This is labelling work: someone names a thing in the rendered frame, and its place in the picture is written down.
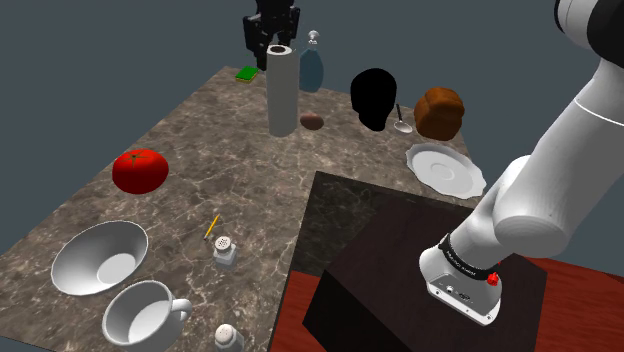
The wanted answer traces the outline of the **white bowl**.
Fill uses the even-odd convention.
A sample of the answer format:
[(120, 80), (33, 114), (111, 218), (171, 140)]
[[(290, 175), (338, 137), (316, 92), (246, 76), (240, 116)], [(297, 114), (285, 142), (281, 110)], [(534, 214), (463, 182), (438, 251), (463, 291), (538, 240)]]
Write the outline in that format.
[(140, 266), (148, 244), (146, 231), (131, 221), (106, 221), (89, 227), (56, 255), (51, 266), (52, 283), (74, 296), (106, 291)]

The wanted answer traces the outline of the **red tomato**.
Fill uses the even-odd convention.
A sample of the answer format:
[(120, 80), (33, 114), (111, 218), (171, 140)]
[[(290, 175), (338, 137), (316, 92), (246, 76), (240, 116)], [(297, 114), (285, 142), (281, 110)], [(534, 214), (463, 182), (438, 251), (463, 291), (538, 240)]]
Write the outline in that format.
[(166, 159), (150, 149), (135, 149), (113, 163), (112, 181), (122, 191), (140, 195), (158, 189), (169, 174)]

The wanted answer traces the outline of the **black rounded vessel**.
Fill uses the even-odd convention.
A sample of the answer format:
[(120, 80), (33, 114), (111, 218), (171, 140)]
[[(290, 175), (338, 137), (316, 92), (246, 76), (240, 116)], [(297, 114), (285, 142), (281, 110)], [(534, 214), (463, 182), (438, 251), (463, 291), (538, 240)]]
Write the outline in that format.
[(370, 68), (356, 75), (350, 85), (352, 109), (368, 129), (385, 129), (395, 106), (397, 83), (392, 74), (381, 68)]

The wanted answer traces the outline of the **glass salt shaker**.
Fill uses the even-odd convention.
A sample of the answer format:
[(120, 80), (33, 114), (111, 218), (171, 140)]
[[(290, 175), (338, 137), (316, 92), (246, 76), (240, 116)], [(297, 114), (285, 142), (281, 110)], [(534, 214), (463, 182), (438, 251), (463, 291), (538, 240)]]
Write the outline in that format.
[(220, 236), (214, 242), (213, 258), (215, 265), (220, 268), (233, 266), (237, 255), (237, 246), (230, 237)]
[(220, 325), (214, 334), (217, 352), (243, 352), (244, 336), (232, 325)]

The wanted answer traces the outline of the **white paper towel roll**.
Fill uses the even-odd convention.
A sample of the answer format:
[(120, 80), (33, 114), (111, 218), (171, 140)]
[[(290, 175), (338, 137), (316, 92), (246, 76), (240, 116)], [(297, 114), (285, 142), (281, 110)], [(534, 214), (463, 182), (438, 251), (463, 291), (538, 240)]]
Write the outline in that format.
[(299, 56), (284, 45), (267, 49), (266, 93), (269, 133), (291, 134), (298, 125)]

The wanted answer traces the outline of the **dark robot stand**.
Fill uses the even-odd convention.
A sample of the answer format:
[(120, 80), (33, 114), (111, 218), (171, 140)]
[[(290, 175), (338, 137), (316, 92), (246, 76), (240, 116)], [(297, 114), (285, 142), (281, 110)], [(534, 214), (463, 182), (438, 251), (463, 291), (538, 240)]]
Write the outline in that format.
[(390, 198), (326, 267), (303, 324), (326, 352), (534, 352), (545, 271), (512, 255), (498, 317), (480, 326), (426, 289), (422, 251), (469, 214), (425, 197)]

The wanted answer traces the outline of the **blue-grey soap bottle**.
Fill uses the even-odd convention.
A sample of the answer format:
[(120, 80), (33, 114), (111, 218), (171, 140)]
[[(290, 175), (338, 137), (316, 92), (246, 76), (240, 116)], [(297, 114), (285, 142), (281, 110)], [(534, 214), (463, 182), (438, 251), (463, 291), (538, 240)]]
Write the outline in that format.
[(308, 33), (307, 48), (300, 56), (299, 89), (305, 92), (317, 92), (323, 82), (324, 66), (317, 50), (319, 32), (311, 30)]

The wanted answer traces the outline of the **yellow pencil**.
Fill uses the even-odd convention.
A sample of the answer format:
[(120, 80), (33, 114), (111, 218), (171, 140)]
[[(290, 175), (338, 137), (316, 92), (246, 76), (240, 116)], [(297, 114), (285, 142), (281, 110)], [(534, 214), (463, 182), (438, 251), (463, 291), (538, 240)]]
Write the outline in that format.
[(204, 234), (204, 236), (203, 236), (203, 240), (207, 240), (207, 239), (209, 238), (209, 236), (210, 236), (210, 234), (211, 234), (211, 232), (212, 232), (212, 230), (213, 230), (214, 226), (216, 225), (216, 223), (217, 223), (217, 221), (218, 221), (219, 217), (220, 217), (220, 214), (217, 214), (217, 215), (214, 217), (214, 219), (212, 220), (212, 222), (211, 222), (211, 224), (210, 224), (209, 228), (207, 229), (206, 233), (205, 233), (205, 234)]

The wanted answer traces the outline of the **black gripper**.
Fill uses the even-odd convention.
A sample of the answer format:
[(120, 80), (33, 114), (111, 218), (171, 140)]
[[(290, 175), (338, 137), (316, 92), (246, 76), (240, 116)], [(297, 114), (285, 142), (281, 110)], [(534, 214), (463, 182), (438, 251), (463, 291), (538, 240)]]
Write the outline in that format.
[(296, 38), (300, 9), (294, 0), (255, 0), (256, 13), (243, 18), (246, 48), (253, 52), (257, 68), (266, 70), (268, 34), (263, 31), (279, 31), (278, 44), (289, 46)]

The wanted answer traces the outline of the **white scalloped plate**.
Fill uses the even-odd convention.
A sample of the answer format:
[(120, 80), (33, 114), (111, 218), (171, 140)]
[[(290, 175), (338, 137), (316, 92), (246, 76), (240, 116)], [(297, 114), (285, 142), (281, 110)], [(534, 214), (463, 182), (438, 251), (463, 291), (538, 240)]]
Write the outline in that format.
[(470, 158), (435, 144), (414, 144), (405, 152), (407, 167), (423, 184), (439, 194), (458, 199), (483, 195), (487, 185), (482, 171)]

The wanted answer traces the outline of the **brown bread loaf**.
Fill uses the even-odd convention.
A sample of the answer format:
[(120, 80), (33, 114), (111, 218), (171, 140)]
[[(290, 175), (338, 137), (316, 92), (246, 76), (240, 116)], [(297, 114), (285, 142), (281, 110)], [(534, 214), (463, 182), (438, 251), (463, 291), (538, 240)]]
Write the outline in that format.
[(462, 126), (463, 102), (452, 89), (433, 87), (425, 92), (414, 107), (418, 133), (426, 138), (449, 141)]

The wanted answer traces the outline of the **silver spoon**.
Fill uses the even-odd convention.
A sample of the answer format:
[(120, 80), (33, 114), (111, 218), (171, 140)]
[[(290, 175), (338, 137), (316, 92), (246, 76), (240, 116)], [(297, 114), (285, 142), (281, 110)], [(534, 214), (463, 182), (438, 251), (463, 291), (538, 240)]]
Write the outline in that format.
[(395, 107), (396, 107), (398, 120), (394, 122), (394, 127), (402, 133), (405, 133), (405, 134), (411, 133), (413, 131), (413, 128), (403, 120), (403, 115), (401, 112), (400, 104), (396, 103)]

